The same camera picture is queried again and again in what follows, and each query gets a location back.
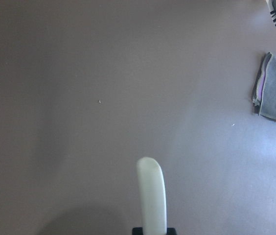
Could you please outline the white plastic spoon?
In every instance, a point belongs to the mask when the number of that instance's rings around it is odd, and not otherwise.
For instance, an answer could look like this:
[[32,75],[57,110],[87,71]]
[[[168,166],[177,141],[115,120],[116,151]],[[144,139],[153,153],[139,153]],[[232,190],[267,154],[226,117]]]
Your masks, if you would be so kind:
[[162,168],[155,159],[143,157],[137,162],[137,176],[142,232],[144,235],[165,235],[167,233],[167,211]]

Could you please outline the grey folded cloth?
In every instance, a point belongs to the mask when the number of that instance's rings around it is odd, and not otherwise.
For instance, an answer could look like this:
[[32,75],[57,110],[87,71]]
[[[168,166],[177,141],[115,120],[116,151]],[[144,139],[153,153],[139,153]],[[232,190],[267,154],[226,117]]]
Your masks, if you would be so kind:
[[268,52],[262,58],[252,93],[256,112],[276,121],[276,56]]

